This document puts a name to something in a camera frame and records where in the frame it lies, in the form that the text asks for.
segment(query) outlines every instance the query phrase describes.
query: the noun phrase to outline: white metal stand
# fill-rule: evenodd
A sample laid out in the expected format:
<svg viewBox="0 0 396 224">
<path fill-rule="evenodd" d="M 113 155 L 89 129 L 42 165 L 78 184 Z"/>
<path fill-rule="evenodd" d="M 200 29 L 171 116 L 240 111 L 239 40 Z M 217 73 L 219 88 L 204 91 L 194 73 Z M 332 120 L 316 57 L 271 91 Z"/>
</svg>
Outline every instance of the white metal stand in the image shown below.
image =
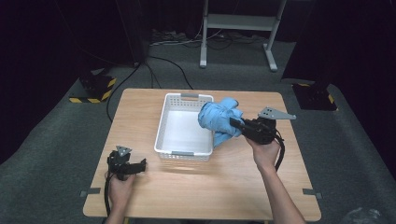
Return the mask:
<svg viewBox="0 0 396 224">
<path fill-rule="evenodd" d="M 260 16 L 241 16 L 241 15 L 223 15 L 223 14 L 209 14 L 208 4 L 209 0 L 205 0 L 204 12 L 204 35 L 201 44 L 201 61 L 200 66 L 206 68 L 206 39 L 208 28 L 219 29 L 235 29 L 235 30 L 256 30 L 256 31 L 271 31 L 270 38 L 267 44 L 263 44 L 265 55 L 267 56 L 270 69 L 273 72 L 277 71 L 277 66 L 272 54 L 271 48 L 274 44 L 277 28 L 282 18 L 283 10 L 287 0 L 280 0 L 280 6 L 275 17 L 260 17 Z"/>
</svg>

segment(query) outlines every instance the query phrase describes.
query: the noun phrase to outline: shelf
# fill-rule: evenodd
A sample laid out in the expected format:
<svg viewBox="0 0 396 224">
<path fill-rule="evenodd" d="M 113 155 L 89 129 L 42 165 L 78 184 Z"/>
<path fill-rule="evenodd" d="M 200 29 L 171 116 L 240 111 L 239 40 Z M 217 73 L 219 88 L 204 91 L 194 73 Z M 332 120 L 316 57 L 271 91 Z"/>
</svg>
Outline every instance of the shelf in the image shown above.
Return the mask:
<svg viewBox="0 0 396 224">
<path fill-rule="evenodd" d="M 275 17 L 208 14 L 207 28 L 272 31 Z"/>
</svg>

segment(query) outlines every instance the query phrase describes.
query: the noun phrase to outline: blue cloth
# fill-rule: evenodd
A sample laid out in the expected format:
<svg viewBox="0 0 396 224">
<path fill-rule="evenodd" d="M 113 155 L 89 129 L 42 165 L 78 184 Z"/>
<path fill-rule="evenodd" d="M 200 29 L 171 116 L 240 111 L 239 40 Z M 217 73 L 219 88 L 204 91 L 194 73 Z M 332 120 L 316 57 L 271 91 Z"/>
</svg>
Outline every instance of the blue cloth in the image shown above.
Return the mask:
<svg viewBox="0 0 396 224">
<path fill-rule="evenodd" d="M 214 147 L 219 146 L 230 138 L 241 135 L 241 131 L 230 125 L 230 118 L 238 119 L 242 123 L 243 112 L 237 109 L 238 102 L 226 97 L 220 103 L 208 102 L 204 104 L 198 114 L 198 123 L 202 128 L 215 132 Z"/>
</svg>

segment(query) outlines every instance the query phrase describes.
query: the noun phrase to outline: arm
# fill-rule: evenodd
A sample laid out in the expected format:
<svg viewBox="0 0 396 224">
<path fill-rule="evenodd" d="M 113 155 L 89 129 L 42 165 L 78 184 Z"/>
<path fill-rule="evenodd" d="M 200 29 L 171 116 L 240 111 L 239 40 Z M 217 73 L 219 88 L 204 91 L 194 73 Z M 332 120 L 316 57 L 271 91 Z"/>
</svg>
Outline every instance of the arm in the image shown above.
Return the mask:
<svg viewBox="0 0 396 224">
<path fill-rule="evenodd" d="M 135 175 L 131 175 L 125 181 L 118 180 L 116 176 L 111 177 L 108 195 L 112 202 L 112 208 L 106 224 L 123 223 L 125 210 L 131 197 L 134 177 Z"/>
<path fill-rule="evenodd" d="M 291 200 L 285 186 L 283 186 L 276 173 L 274 164 L 280 148 L 279 143 L 273 141 L 268 145 L 259 145 L 248 138 L 247 142 L 253 148 L 253 158 L 267 190 L 274 222 L 277 224 L 305 223 L 303 215 Z"/>
</svg>

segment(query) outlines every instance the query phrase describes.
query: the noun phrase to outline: gray carpet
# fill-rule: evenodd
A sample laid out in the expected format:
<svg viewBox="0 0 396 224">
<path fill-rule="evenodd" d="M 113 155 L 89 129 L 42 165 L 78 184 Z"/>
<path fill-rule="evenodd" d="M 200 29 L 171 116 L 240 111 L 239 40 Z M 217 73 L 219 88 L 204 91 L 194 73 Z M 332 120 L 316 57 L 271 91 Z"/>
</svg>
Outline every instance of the gray carpet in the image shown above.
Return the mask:
<svg viewBox="0 0 396 224">
<path fill-rule="evenodd" d="M 209 42 L 221 48 L 225 43 Z M 208 49 L 206 69 L 199 68 L 199 48 L 151 47 L 149 55 L 180 65 L 196 90 L 277 91 L 291 114 L 292 126 L 314 190 L 322 218 L 317 223 L 339 223 L 358 207 L 377 209 L 389 223 L 396 223 L 396 183 L 375 147 L 350 110 L 343 94 L 330 86 L 338 110 L 300 109 L 291 88 L 299 80 L 281 80 L 294 47 L 275 42 L 273 53 L 278 72 L 271 73 L 260 43 L 232 44 L 227 49 Z M 163 89 L 188 89 L 181 71 L 173 64 L 148 58 Z M 114 67 L 110 75 L 116 86 L 133 71 Z M 151 88 L 145 65 L 126 80 L 109 102 L 114 116 L 122 90 Z M 159 88 L 154 79 L 154 88 Z M 0 223 L 91 223 L 80 197 L 92 182 L 110 121 L 106 104 L 71 104 L 68 93 L 31 131 L 18 152 L 0 165 Z"/>
</svg>

